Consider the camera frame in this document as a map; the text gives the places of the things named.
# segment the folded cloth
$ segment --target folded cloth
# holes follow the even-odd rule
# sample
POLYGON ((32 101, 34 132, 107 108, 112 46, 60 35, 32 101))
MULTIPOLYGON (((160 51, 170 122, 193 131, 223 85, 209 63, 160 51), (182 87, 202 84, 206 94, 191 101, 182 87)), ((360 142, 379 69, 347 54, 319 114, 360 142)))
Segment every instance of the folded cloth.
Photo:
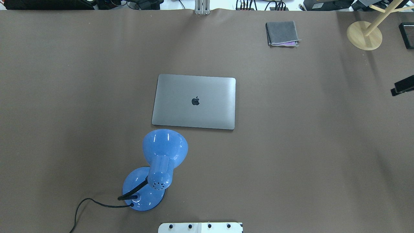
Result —
POLYGON ((294 21, 267 22, 266 32, 267 43, 271 46, 299 46, 300 39, 294 21))

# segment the white metal plate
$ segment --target white metal plate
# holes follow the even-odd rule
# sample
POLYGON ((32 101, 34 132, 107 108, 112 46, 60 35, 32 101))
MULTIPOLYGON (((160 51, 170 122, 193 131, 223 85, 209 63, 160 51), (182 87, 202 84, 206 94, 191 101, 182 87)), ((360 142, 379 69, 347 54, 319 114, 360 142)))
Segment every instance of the white metal plate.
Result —
POLYGON ((243 233, 243 223, 162 223, 158 233, 243 233))

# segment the white label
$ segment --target white label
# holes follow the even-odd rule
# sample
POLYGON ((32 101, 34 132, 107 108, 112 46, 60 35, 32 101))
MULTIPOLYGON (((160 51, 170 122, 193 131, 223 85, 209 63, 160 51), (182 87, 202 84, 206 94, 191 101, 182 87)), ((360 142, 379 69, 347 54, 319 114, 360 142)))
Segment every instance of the white label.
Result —
POLYGON ((318 9, 318 8, 321 8, 322 6, 323 6, 323 2, 322 3, 316 3, 316 4, 313 4, 312 9, 318 9))

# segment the blue desk lamp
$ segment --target blue desk lamp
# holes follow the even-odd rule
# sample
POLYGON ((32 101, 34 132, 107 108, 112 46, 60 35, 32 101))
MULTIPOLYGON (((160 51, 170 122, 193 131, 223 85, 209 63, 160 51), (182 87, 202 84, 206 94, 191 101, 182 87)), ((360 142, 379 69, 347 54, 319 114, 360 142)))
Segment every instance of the blue desk lamp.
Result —
POLYGON ((146 211, 156 207, 173 181, 173 170, 185 159, 188 144, 185 138, 169 129, 148 133, 142 142, 144 157, 150 167, 133 170, 125 179, 122 196, 132 209, 146 211))

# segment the laptop lid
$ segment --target laptop lid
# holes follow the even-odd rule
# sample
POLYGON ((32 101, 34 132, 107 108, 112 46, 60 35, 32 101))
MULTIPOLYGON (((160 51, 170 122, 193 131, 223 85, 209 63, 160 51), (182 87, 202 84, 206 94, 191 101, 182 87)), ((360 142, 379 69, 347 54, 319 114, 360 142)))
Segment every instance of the laptop lid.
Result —
POLYGON ((235 78, 160 74, 152 124, 234 129, 235 78))

